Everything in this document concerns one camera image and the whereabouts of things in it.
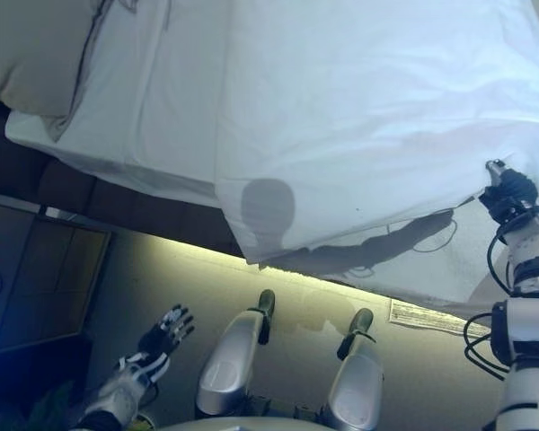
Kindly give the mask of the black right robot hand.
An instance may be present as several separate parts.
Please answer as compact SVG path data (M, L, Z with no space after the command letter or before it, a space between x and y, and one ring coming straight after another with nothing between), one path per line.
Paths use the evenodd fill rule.
M525 174L509 168L499 159L487 161L485 167L490 174L490 185L479 196L479 201L497 224L507 224L535 206L538 190Z

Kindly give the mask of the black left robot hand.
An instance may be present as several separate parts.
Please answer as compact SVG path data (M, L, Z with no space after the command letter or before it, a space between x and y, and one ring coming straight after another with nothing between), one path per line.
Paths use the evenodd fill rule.
M137 352L120 362L134 381L149 386L165 374L173 351L194 331L193 320L188 307L176 304L141 337Z

